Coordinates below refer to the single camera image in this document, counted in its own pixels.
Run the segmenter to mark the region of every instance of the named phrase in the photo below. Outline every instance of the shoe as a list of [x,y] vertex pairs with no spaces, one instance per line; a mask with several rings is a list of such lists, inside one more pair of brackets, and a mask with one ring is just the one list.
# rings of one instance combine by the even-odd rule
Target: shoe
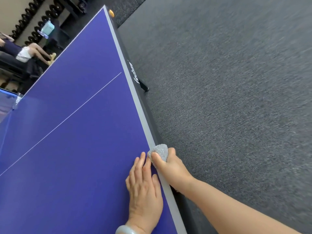
[[53,61],[54,58],[57,56],[57,54],[54,52],[54,53],[52,53],[50,56],[51,56],[51,61]]
[[49,65],[52,65],[53,62],[54,62],[54,61],[48,61],[48,64],[49,64]]

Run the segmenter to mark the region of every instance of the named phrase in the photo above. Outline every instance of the bracelet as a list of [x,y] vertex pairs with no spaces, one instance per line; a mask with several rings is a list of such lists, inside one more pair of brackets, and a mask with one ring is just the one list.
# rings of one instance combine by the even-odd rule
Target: bracelet
[[126,225],[122,225],[119,228],[117,228],[115,234],[137,234],[134,230],[132,230],[132,228],[126,226]]

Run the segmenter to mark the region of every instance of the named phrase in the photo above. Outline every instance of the dark shirt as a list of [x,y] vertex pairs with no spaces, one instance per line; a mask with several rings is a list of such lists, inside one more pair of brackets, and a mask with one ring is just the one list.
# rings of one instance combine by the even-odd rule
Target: dark shirt
[[16,57],[22,48],[16,45],[15,43],[11,42],[9,39],[2,40],[5,42],[5,44],[3,47],[0,47],[0,51],[10,54],[13,57]]

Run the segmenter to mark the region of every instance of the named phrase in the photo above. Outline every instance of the person lying on bench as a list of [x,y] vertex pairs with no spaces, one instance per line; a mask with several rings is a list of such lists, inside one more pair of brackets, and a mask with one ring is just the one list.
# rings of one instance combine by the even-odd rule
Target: person lying on bench
[[[31,43],[26,47],[20,47],[13,42],[13,38],[0,31],[0,51],[12,55],[21,62],[28,62],[28,60],[34,56],[47,65],[51,65],[54,62],[56,53],[51,55],[47,54],[37,43]],[[48,58],[49,61],[46,61],[42,55]]]

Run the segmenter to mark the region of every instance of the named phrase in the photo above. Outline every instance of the orange object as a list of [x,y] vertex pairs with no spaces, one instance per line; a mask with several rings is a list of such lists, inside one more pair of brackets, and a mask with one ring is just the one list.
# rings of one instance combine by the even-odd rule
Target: orange object
[[114,14],[114,12],[113,12],[112,10],[109,10],[109,11],[108,11],[108,14],[109,14],[112,18],[115,17],[115,14]]

